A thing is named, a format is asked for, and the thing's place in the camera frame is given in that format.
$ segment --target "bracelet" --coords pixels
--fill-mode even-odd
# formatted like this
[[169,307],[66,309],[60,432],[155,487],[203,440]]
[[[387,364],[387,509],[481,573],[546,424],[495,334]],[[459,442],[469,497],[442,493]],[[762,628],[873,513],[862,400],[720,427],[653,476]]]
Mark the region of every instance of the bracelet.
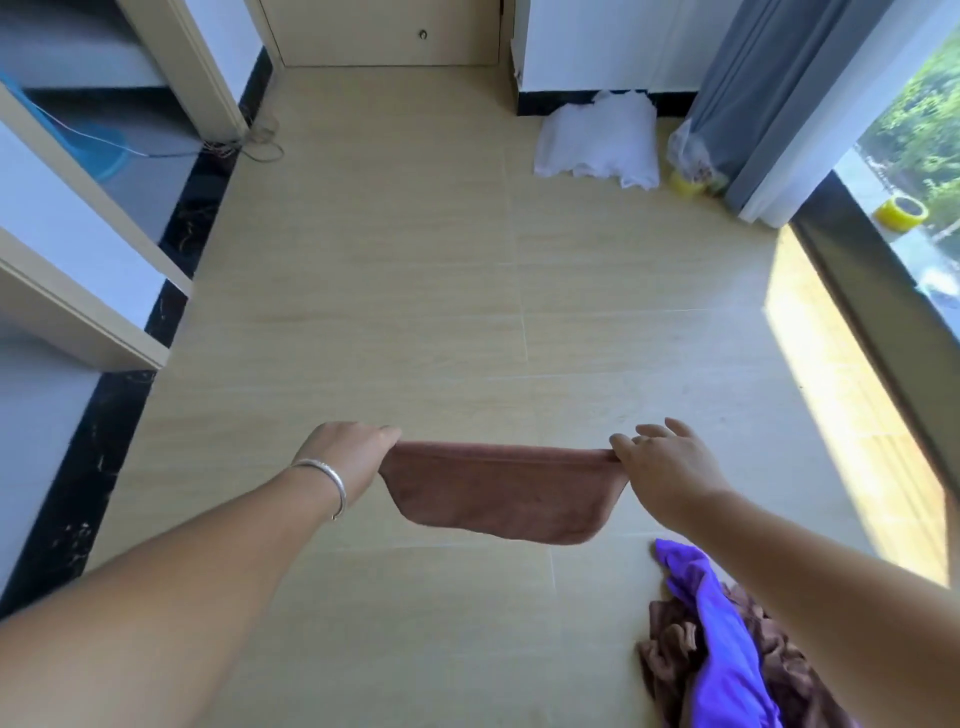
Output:
[[294,463],[290,467],[291,468],[301,468],[301,467],[316,468],[318,471],[325,473],[326,476],[333,481],[333,484],[337,486],[337,491],[339,491],[340,493],[340,509],[335,514],[333,514],[333,518],[330,520],[336,521],[344,514],[344,511],[347,510],[347,488],[344,487],[344,481],[341,480],[340,476],[337,474],[335,470],[333,470],[333,468],[331,468],[326,463],[321,462],[320,460],[309,460],[309,459],[298,460],[296,463]]

